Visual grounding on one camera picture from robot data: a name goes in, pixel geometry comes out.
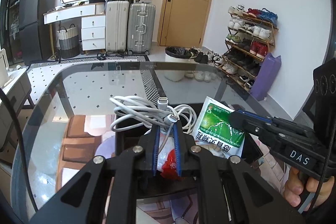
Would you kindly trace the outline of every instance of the blue sneaker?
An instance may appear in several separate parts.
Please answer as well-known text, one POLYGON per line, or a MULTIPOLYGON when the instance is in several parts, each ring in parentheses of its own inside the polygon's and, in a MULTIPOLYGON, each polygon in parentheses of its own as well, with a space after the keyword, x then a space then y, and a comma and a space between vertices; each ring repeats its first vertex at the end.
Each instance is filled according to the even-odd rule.
POLYGON ((257 18, 270 22, 275 27, 277 27, 278 25, 278 15, 273 12, 270 12, 266 8, 263 8, 262 13, 260 15, 257 15, 257 18))

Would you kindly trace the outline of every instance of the red plastic bag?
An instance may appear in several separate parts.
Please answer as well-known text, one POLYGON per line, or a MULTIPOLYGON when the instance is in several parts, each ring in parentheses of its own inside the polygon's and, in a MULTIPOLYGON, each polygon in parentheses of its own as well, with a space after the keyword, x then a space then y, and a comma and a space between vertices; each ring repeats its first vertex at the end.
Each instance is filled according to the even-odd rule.
POLYGON ((181 178, 176 172, 175 150, 171 150, 167 156, 166 162, 162 165, 161 176, 170 180, 180 180, 181 178))

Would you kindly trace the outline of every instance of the metal screw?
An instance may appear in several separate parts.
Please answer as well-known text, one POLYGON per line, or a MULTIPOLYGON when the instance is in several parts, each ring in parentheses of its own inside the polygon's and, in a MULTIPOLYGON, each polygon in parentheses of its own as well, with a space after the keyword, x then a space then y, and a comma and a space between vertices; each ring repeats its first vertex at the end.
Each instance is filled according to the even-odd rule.
POLYGON ((93 158, 93 162, 94 162, 95 164, 100 164, 100 163, 102 163, 103 161, 104 161, 104 158, 103 158, 102 156, 96 156, 96 157, 93 158))
POLYGON ((133 147, 133 152, 134 153, 140 153, 143 150, 142 146, 136 145, 133 147))
POLYGON ((198 152, 201 152, 201 147, 198 146, 198 145, 194 145, 191 147, 191 152, 194 152, 194 153, 198 153, 198 152))
POLYGON ((231 156, 231 157, 230 157, 230 161, 231 161, 233 164, 238 164, 238 163, 240 163, 240 157, 238 157, 238 156, 231 156))

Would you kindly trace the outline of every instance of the human hand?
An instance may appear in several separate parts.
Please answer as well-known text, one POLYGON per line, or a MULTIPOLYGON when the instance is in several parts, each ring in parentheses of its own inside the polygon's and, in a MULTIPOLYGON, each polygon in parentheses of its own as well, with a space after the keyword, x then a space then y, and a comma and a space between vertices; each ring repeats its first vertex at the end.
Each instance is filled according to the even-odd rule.
MULTIPOLYGON (((331 177, 327 182, 322 184, 322 188, 320 194, 316 200, 315 206, 319 206, 324 203, 334 186, 335 178, 331 177)), ((308 192, 315 193, 317 190, 319 182, 314 178, 310 177, 308 179, 306 189, 308 192)), ((303 192, 303 184, 301 180, 299 180, 299 170, 294 167, 291 167, 289 170, 288 180, 285 183, 285 190, 283 192, 283 197, 289 202, 293 207, 297 207, 301 203, 301 199, 299 195, 303 192)), ((307 211, 310 207, 310 203, 305 208, 307 211)))

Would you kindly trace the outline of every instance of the power cord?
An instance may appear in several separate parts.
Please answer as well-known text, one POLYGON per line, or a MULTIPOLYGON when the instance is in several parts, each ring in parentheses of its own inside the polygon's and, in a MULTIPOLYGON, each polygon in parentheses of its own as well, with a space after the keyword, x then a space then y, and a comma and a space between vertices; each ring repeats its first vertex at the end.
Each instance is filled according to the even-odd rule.
POLYGON ((14 108, 12 107, 8 97, 6 96, 6 94, 3 92, 3 90, 0 88, 0 99, 2 100, 2 103, 4 104, 4 106, 7 108, 10 117, 13 120, 14 123, 14 127, 17 133, 17 140, 19 143, 19 148, 20 148, 20 153, 21 153, 21 162, 22 162, 22 169, 23 169, 23 175, 25 178, 25 182, 26 182, 26 187, 27 187, 27 192, 28 192, 28 196, 29 199, 33 205, 33 208, 35 210, 35 212, 38 211, 34 196, 33 196, 33 192, 32 189, 30 187, 30 182, 29 182, 29 177, 28 177, 28 167, 27 167, 27 160, 26 160, 26 153, 25 153, 25 146, 23 143, 23 136, 22 136, 22 131, 20 128, 20 124, 19 124, 19 120, 16 117, 16 113, 14 111, 14 108))
POLYGON ((170 131, 180 116, 187 121, 187 124, 182 127, 183 132, 186 134, 190 134, 193 131, 197 120, 196 112, 191 106, 182 104, 173 108, 168 105, 168 99, 166 97, 161 97, 157 100, 157 107, 153 102, 139 96, 115 96, 110 98, 110 101, 116 105, 114 113, 119 116, 119 118, 112 122, 110 126, 112 131, 120 132, 145 126, 149 128, 145 133, 148 134, 151 131, 153 124, 156 124, 164 131, 167 131, 159 148, 159 153, 165 146, 170 131), (134 118, 140 123, 124 128, 116 128, 117 124, 129 118, 134 118))

